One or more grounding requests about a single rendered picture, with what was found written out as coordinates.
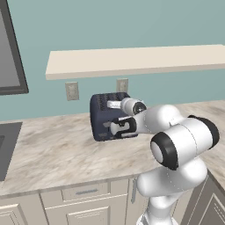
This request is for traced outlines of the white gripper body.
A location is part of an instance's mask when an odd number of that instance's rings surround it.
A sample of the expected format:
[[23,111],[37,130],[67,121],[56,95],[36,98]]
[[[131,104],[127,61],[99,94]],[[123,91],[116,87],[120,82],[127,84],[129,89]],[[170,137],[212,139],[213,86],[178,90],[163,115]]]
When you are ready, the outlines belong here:
[[107,101],[107,107],[112,109],[120,109],[121,108],[121,102],[120,101]]

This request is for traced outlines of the dark blue toaster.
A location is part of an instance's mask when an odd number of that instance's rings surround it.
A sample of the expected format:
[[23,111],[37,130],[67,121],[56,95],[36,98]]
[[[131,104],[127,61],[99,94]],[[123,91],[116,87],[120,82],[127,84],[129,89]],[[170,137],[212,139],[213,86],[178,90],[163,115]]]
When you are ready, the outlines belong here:
[[110,124],[115,118],[127,117],[127,114],[120,109],[112,109],[107,106],[107,102],[121,101],[123,98],[129,98],[126,92],[113,92],[95,94],[90,101],[90,118],[93,138],[97,142],[114,140],[110,130]]

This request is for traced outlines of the beige drawer front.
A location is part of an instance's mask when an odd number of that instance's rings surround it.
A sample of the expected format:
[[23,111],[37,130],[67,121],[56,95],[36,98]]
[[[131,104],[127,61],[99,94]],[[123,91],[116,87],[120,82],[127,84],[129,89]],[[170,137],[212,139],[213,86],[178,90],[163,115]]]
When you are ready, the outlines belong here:
[[108,183],[78,186],[62,190],[62,199],[64,201],[81,200],[108,194],[111,187]]

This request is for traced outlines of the beige cupboard door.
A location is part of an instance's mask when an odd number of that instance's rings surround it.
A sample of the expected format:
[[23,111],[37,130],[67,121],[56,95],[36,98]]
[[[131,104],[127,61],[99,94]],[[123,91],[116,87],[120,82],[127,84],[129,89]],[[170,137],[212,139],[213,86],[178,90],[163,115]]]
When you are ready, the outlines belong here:
[[48,225],[40,196],[0,199],[0,225]]
[[225,225],[225,189],[211,172],[193,189],[181,225]]
[[133,179],[130,178],[128,183],[126,225],[136,225],[137,220],[145,212],[149,201],[136,190],[135,202],[134,204],[131,203]]
[[125,225],[127,195],[46,209],[49,225]]

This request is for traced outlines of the dark grey hob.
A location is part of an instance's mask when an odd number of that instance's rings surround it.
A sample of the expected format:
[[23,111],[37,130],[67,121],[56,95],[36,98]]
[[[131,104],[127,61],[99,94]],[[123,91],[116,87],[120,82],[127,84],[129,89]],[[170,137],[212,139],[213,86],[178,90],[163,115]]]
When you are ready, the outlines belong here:
[[22,123],[0,124],[0,181],[4,181]]

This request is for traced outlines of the beige wall outlet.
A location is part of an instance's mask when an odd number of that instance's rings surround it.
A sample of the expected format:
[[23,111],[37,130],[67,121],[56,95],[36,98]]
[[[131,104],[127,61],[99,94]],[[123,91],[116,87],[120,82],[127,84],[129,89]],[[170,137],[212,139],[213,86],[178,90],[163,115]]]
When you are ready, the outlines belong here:
[[120,78],[116,82],[116,91],[117,92],[127,92],[128,91],[128,79]]
[[65,83],[65,89],[68,101],[79,99],[78,82]]

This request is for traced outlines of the cream wall shelf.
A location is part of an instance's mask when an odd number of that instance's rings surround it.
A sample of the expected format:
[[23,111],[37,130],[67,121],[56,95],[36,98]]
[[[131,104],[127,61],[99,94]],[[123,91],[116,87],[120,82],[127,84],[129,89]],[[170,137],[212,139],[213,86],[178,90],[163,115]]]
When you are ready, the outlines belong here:
[[225,69],[224,45],[52,51],[47,80]]

